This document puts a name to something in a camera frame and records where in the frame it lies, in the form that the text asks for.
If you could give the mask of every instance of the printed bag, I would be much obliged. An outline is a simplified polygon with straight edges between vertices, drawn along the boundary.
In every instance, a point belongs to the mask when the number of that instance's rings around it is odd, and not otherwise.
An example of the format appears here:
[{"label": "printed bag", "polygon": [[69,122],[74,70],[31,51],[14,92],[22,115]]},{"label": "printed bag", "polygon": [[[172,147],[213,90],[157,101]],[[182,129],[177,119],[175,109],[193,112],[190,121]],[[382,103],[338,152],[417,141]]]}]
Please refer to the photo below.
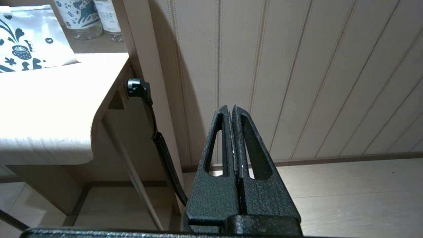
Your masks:
[{"label": "printed bag", "polygon": [[0,6],[0,73],[76,62],[50,5]]}]

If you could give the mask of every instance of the striped wallpaper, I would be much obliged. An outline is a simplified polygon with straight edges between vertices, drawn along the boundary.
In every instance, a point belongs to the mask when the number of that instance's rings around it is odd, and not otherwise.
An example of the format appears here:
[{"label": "striped wallpaper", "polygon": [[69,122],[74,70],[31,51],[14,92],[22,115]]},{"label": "striped wallpaper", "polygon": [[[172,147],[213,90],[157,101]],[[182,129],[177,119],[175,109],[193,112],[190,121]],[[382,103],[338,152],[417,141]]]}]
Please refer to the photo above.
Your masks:
[{"label": "striped wallpaper", "polygon": [[275,161],[423,152],[423,1],[150,0],[150,9],[183,166],[198,164],[225,104],[249,111]]}]

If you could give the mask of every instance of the plastic bottle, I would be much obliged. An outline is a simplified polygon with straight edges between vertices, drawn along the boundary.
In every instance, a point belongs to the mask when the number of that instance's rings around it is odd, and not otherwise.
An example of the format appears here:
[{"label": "plastic bottle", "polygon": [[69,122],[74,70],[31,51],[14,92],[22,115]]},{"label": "plastic bottle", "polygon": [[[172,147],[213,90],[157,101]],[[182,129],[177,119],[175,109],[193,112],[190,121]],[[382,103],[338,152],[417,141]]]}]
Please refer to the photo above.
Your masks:
[{"label": "plastic bottle", "polygon": [[112,0],[94,0],[105,33],[114,42],[123,42],[121,28],[113,8]]},{"label": "plastic bottle", "polygon": [[93,0],[56,0],[55,4],[75,39],[88,40],[102,34],[103,26]]}]

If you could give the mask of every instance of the bottle label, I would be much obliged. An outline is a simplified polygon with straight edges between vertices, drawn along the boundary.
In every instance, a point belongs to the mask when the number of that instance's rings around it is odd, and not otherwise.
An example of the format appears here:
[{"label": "bottle label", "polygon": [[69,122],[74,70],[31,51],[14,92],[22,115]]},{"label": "bottle label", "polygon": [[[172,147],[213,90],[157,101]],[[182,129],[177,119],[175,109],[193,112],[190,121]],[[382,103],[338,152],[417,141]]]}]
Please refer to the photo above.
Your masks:
[{"label": "bottle label", "polygon": [[93,0],[59,0],[56,6],[68,29],[84,29],[101,24]]},{"label": "bottle label", "polygon": [[94,2],[96,3],[103,29],[109,32],[120,32],[121,28],[119,27],[118,18],[116,17],[112,1],[94,0]]}]

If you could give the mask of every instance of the wooden floor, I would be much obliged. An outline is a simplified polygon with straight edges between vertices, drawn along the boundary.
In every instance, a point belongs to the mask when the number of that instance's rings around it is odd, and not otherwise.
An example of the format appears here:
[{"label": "wooden floor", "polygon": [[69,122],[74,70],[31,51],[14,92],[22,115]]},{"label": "wooden floor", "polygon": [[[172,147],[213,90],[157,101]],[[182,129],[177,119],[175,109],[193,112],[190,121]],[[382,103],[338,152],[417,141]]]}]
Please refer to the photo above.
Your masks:
[{"label": "wooden floor", "polygon": [[[287,166],[278,171],[302,217],[304,235],[423,236],[423,159]],[[194,177],[184,174],[189,194]]]}]

